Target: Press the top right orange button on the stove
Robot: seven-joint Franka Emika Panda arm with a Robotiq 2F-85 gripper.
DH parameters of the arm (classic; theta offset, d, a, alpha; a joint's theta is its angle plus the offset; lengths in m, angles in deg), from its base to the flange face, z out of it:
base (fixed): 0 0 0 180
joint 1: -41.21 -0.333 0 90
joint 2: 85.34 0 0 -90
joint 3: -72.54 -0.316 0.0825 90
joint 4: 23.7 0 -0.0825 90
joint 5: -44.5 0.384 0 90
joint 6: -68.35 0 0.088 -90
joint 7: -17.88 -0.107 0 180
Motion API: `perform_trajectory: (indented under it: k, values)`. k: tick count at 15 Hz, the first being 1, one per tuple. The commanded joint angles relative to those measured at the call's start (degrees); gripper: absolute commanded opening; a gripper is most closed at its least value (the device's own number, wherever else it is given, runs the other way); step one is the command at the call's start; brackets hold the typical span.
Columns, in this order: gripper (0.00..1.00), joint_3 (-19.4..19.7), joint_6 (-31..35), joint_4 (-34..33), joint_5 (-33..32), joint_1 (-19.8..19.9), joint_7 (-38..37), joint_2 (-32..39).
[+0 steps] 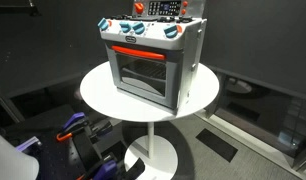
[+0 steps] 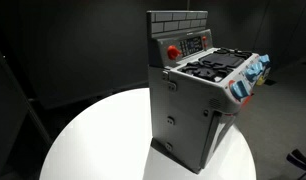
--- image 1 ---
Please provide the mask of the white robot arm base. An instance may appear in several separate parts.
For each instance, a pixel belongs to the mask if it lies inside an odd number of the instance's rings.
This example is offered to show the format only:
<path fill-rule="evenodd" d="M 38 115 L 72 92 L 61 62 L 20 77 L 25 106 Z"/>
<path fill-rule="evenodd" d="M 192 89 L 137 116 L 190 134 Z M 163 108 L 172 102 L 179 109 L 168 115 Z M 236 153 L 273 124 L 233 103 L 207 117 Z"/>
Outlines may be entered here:
<path fill-rule="evenodd" d="M 39 162 L 0 135 L 0 180 L 36 180 L 38 173 Z"/>

